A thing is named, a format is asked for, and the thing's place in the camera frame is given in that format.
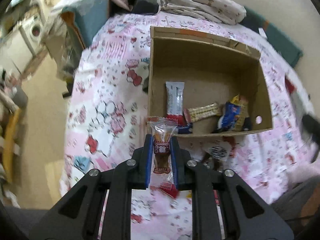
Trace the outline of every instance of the cardboard box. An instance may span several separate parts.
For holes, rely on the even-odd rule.
[[[183,107],[225,104],[240,94],[248,101],[252,130],[211,132],[213,116],[193,124],[193,134],[180,137],[216,137],[258,133],[272,129],[269,95],[260,53],[242,43],[193,30],[151,27],[148,115],[166,116],[166,81],[184,82]]]

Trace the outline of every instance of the triangular cutout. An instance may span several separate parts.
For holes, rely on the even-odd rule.
[[[72,197],[69,198],[59,210],[59,214],[75,219],[78,214],[84,198],[87,186],[82,186]]]
[[[247,218],[253,218],[264,213],[263,208],[241,186],[236,186],[236,189]]]

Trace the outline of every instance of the bed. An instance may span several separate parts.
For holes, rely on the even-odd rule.
[[[310,145],[301,139],[285,88],[285,75],[297,88],[307,112],[313,106],[295,71],[257,33],[241,25],[225,25],[160,12],[110,18],[83,51],[76,72],[66,124],[65,167],[60,181],[64,195],[87,171],[116,167],[143,146],[146,133],[150,26],[188,28],[240,41],[261,52],[273,130],[233,138],[226,168],[236,171],[267,203],[288,189],[287,170],[309,162]],[[205,141],[179,139],[194,158]],[[173,200],[160,191],[132,193],[132,239],[178,239],[191,235],[191,199],[180,192]]]

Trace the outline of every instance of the bed sheet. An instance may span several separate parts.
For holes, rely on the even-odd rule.
[[[240,41],[261,52],[260,63],[270,97],[273,130],[231,139],[226,167],[235,170],[267,203],[288,188],[286,170],[308,162],[312,151],[300,136],[284,76],[296,85],[309,112],[313,107],[292,68],[257,33],[241,25],[224,25],[160,12],[155,16],[118,15],[109,19],[83,51],[66,124],[64,195],[87,171],[109,170],[142,147],[146,133],[150,26],[188,28]],[[180,138],[195,157],[205,141]],[[132,193],[132,239],[177,239],[191,234],[191,199],[176,200],[148,189]]]

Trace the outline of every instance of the metal screw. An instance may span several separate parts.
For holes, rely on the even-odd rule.
[[[235,172],[233,170],[226,170],[224,172],[224,174],[227,176],[227,177],[233,177],[233,175],[235,174]]]
[[[130,160],[127,160],[127,165],[128,166],[134,166],[134,165],[136,165],[136,161],[135,160],[133,160],[133,159],[130,159]]]
[[[94,177],[94,176],[97,176],[99,174],[99,170],[97,169],[92,169],[89,171],[89,175]]]
[[[190,160],[190,161],[187,161],[187,165],[190,166],[190,167],[194,167],[197,165],[197,162],[194,161],[194,160]]]

